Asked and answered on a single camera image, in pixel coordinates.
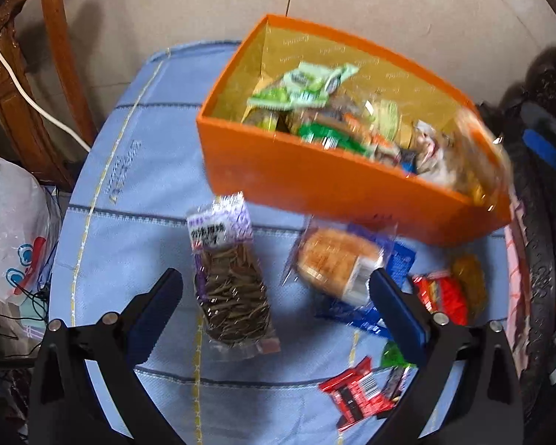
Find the red snack packet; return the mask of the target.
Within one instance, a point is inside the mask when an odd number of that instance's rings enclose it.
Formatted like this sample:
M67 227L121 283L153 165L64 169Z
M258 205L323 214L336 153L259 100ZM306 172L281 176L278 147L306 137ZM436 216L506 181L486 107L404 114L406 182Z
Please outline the red snack packet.
M449 272L414 274L410 281L419 300L431 313L443 312L455 324L468 325L468 301L458 280Z

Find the orange storage box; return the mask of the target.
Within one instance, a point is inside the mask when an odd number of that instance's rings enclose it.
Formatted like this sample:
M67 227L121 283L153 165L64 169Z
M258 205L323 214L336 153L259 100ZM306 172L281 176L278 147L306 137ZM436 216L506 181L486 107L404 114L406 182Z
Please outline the orange storage box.
M394 224L426 244L455 246L510 222L506 187L492 205L344 150L243 122L254 90L306 61L360 70L346 90L374 90L396 102L405 122L447 129L473 103L429 69L364 38L305 20L268 14L227 64L198 117L206 178L221 195L371 229Z

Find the pink cloth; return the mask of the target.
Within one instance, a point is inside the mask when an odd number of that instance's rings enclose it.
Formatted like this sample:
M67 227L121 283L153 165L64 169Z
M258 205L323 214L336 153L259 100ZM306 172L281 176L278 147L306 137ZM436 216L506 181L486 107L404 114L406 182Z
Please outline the pink cloth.
M517 377L527 369L527 345L530 331L530 271L526 259L524 206L509 187L511 221L504 227L508 269L508 312L505 333L514 360Z

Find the yellow snack bag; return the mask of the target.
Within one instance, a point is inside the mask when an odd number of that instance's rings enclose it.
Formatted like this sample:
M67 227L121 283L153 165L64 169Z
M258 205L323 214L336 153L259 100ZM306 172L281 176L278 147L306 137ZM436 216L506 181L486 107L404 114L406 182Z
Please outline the yellow snack bag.
M462 286L470 319L476 319L488 302L485 275L478 257L472 253L456 255L451 260L451 272Z

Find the white plastic shopping bag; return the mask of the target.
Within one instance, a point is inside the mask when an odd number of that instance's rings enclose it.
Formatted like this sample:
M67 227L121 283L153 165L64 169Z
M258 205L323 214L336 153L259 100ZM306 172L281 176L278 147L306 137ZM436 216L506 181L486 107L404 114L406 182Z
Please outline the white plastic shopping bag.
M36 287L61 229L57 200L25 169L0 158L0 301Z

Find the light blue tablecloth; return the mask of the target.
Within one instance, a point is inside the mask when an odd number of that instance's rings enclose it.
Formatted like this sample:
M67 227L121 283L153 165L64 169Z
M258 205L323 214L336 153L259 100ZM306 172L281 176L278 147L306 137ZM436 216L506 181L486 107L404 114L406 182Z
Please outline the light blue tablecloth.
M213 198L196 114L237 50L198 42L147 61L107 119L66 212L50 315L84 326L123 309L168 269L183 278L182 300L149 358L135 371L163 422L189 444L365 444L371 418L336 430L336 408L318 384L352 360L377 356L381 341L315 319L307 287L282 284L300 215L250 208L255 247L269 278L281 350L221 362L199 321L186 213Z

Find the green white snack packet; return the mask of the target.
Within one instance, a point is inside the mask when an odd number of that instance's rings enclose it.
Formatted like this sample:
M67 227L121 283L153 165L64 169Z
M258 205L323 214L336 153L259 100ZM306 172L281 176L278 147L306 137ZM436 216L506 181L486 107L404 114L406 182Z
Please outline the green white snack packet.
M301 61L297 68L286 71L276 82L252 93L247 105L280 112L323 108L339 86L359 71L351 63L328 67Z

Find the blue snack packet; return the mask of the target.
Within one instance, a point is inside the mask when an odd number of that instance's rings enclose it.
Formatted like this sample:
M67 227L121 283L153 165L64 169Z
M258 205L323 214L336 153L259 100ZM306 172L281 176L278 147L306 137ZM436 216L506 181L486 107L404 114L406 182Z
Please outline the blue snack packet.
M425 343L428 332L416 300L404 292L415 260L416 252L395 240L387 266L375 270L368 282L371 302L367 307L356 309L323 293L316 303L315 316L389 340Z

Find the sunflower seed packet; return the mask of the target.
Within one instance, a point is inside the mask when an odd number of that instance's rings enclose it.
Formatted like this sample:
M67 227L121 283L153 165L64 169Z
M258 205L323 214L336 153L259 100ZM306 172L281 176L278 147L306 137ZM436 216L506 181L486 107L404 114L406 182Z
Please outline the sunflower seed packet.
M254 250L253 226L241 192L217 196L186 217L193 289L203 328L219 360L276 354L267 287Z

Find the wooden chair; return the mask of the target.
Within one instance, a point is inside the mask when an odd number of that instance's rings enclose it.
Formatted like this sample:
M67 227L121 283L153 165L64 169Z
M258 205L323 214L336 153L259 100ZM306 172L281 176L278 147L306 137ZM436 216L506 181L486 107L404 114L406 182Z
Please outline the wooden chair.
M92 145L98 129L72 47L65 0L4 0L0 6L0 157L43 184L70 191L85 158L26 99Z

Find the bread roll in clear wrapper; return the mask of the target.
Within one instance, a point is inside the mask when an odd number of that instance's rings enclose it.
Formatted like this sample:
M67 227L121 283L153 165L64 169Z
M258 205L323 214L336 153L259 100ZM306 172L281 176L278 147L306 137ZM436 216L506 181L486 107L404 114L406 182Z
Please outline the bread roll in clear wrapper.
M394 236L312 217L293 245L282 282L300 281L356 309L370 302L371 275L385 268Z

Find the dark carved wooden furniture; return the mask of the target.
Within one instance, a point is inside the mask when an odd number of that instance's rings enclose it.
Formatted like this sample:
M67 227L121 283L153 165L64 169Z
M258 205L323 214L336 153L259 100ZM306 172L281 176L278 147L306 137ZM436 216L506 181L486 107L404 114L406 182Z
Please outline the dark carved wooden furniture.
M556 13L556 0L545 0ZM524 102L556 118L556 44L531 62L522 82L511 85L498 106L482 103L485 123L502 137L524 206L526 259L530 271L528 366L520 376L525 439L556 430L556 170L522 140Z

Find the orange toast snack bag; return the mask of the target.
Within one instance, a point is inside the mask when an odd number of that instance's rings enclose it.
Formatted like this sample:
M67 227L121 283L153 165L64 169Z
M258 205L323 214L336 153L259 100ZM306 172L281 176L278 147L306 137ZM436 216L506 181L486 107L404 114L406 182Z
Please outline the orange toast snack bag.
M471 109L457 111L452 129L461 187L475 205L492 212L513 182L509 157L502 143Z

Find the red black candy bar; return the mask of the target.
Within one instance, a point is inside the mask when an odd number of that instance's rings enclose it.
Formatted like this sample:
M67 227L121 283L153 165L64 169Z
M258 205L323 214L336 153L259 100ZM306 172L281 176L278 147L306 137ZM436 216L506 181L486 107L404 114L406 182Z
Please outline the red black candy bar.
M395 408L395 402L388 398L377 384L372 364L371 357L366 356L358 365L349 367L318 385L318 389L329 395L340 412L336 424L339 432L350 429L364 419L383 415Z

